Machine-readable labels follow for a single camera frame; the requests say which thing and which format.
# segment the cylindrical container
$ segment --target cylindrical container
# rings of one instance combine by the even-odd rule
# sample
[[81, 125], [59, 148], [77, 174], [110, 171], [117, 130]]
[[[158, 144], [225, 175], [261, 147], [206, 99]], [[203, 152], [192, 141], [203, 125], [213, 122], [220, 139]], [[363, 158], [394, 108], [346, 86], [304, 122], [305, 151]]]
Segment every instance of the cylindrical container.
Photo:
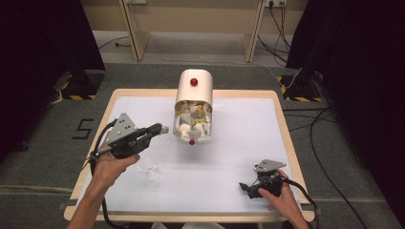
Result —
[[175, 105], [173, 134], [194, 145], [211, 136], [212, 75], [206, 70], [182, 72]]

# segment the transparent lid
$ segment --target transparent lid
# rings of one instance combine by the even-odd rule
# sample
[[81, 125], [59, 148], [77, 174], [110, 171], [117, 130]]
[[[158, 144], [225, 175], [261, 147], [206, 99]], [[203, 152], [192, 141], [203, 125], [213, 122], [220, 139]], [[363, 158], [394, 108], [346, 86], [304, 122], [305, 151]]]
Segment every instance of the transparent lid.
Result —
[[175, 106], [173, 134], [179, 140], [202, 142], [211, 136], [212, 107], [205, 101], [183, 100]]

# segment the red dot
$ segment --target red dot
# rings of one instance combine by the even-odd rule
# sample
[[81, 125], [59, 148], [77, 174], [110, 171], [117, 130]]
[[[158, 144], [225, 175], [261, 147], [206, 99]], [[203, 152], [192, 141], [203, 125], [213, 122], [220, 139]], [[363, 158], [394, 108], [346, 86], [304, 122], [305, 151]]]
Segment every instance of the red dot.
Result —
[[197, 80], [196, 78], [192, 78], [190, 80], [190, 84], [191, 86], [197, 86], [197, 84], [199, 84], [199, 80]]

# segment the human hand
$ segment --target human hand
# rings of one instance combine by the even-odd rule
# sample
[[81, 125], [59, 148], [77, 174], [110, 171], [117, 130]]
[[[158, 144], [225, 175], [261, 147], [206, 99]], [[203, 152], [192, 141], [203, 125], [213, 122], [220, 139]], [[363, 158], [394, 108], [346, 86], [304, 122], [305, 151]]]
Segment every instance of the human hand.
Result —
[[96, 184], [97, 188], [107, 191], [108, 188], [114, 185], [116, 179], [122, 172], [124, 172], [128, 166], [139, 161], [139, 159], [139, 155], [116, 159], [110, 152], [101, 154], [96, 163], [92, 183]]
[[[288, 178], [282, 170], [278, 169], [277, 171], [280, 173], [281, 177]], [[292, 223], [294, 228], [309, 228], [301, 210], [298, 208], [289, 184], [283, 182], [281, 195], [278, 198], [266, 189], [260, 188], [258, 191], [260, 195], [270, 200], [271, 204], [268, 207], [268, 211], [277, 209], [289, 222]]]

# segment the gray carpet floor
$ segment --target gray carpet floor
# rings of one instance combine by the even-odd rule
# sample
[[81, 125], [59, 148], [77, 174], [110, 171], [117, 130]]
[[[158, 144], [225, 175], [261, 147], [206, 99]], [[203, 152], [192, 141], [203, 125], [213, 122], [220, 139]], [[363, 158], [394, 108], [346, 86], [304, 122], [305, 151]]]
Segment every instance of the gray carpet floor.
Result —
[[[68, 222], [63, 218], [63, 204], [75, 187], [112, 92], [118, 88], [176, 89], [181, 72], [193, 68], [211, 72], [214, 89], [275, 91], [285, 110], [309, 194], [322, 208], [321, 228], [361, 228], [311, 149], [308, 125], [319, 111], [289, 111], [326, 108], [328, 102], [285, 101], [278, 82], [262, 67], [106, 64], [106, 68], [96, 99], [63, 100], [53, 105], [35, 126], [28, 139], [29, 149], [9, 154], [0, 165], [0, 228], [64, 228]], [[282, 68], [272, 70], [276, 75], [291, 73]], [[323, 117], [313, 126], [313, 145], [330, 178], [369, 228], [400, 228], [370, 173], [356, 160], [338, 117], [332, 111]], [[85, 135], [76, 130], [84, 118], [93, 121], [84, 122], [82, 128], [92, 131], [87, 138], [73, 139]], [[95, 228], [107, 225], [98, 222]], [[269, 223], [265, 228], [281, 227], [280, 223]]]

